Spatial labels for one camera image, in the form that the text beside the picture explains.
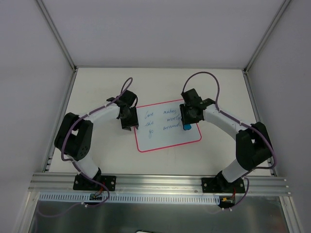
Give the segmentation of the blue whiteboard eraser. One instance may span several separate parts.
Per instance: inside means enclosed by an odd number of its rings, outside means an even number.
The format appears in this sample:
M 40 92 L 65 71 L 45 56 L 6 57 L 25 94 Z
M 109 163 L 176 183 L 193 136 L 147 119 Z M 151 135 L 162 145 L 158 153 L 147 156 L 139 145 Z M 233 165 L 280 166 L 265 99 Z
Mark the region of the blue whiteboard eraser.
M 191 130 L 191 125 L 190 124 L 184 124 L 183 130 L 185 130 L 185 131 Z

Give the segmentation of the pink framed whiteboard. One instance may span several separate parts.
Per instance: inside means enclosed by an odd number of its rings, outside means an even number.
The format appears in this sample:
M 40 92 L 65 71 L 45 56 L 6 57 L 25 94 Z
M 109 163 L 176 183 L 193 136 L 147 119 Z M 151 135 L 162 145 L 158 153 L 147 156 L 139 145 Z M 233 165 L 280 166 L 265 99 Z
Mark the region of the pink framed whiteboard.
M 151 152 L 199 142 L 199 126 L 184 130 L 179 105 L 183 100 L 171 100 L 137 107 L 139 127 L 135 129 L 139 152 Z

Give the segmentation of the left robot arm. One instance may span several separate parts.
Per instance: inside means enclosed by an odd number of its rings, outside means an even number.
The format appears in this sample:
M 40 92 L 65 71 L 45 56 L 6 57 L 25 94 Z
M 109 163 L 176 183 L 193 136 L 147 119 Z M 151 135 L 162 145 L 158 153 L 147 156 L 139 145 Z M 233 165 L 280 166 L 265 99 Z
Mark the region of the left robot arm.
M 108 98 L 107 105 L 88 114 L 79 116 L 69 112 L 64 116 L 54 146 L 61 151 L 61 159 L 71 162 L 78 171 L 74 190 L 103 191 L 104 186 L 108 186 L 108 179 L 102 175 L 89 152 L 94 124 L 119 119 L 123 130 L 131 131 L 133 127 L 137 129 L 137 102 L 137 95 L 125 90 L 118 97 Z

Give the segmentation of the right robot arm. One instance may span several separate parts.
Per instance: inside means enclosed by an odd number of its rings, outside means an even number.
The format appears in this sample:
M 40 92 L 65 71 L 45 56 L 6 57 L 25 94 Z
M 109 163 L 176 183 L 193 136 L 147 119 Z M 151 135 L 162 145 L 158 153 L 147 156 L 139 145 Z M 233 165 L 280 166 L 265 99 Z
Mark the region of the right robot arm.
M 224 112 L 212 99 L 203 100 L 193 88 L 182 92 L 184 103 L 179 105 L 183 130 L 206 121 L 223 130 L 236 142 L 235 159 L 206 186 L 205 192 L 229 192 L 235 182 L 273 157 L 274 151 L 265 125 L 246 124 Z

